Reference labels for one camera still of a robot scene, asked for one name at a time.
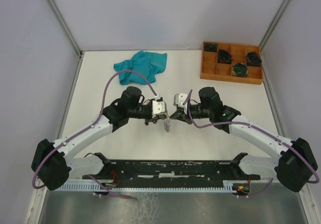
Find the metal keyring holder yellow tip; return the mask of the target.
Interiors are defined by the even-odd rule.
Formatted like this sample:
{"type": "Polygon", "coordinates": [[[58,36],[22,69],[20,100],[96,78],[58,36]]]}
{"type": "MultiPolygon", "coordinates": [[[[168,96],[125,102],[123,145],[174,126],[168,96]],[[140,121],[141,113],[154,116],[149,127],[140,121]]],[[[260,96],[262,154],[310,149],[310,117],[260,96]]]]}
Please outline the metal keyring holder yellow tip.
{"type": "Polygon", "coordinates": [[[163,124],[164,124],[164,129],[167,133],[170,132],[170,121],[171,121],[171,118],[170,116],[167,116],[164,121],[163,121],[163,124]]]}

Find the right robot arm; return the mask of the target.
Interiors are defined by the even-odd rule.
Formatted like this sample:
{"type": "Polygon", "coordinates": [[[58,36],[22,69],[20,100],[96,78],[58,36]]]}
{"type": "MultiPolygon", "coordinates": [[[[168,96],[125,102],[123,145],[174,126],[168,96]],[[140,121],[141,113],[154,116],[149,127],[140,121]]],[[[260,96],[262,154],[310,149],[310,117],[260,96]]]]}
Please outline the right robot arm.
{"type": "Polygon", "coordinates": [[[235,179],[246,175],[258,175],[273,181],[277,179],[284,187],[299,192],[307,184],[318,184],[318,165],[309,143],[298,138],[274,134],[247,119],[238,110],[224,105],[213,87],[199,90],[200,101],[191,103],[190,93],[174,96],[177,110],[172,120],[194,125],[196,128],[215,127],[239,137],[267,154],[267,157],[241,153],[234,158],[230,173],[235,179]]]}

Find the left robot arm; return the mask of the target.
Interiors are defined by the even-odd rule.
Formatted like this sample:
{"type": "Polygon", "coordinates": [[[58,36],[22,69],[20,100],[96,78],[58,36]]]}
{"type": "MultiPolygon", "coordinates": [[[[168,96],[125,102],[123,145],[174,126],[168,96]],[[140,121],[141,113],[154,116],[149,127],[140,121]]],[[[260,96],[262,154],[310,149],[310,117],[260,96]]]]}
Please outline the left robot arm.
{"type": "Polygon", "coordinates": [[[39,178],[50,191],[58,189],[73,177],[97,175],[105,179],[111,173],[106,157],[101,153],[83,158],[77,158],[76,155],[126,125],[129,119],[143,119],[148,125],[166,117],[167,107],[162,97],[155,96],[145,103],[141,90],[130,86],[120,98],[103,107],[96,119],[87,126],[53,142],[48,139],[40,141],[31,164],[34,178],[39,178]]]}

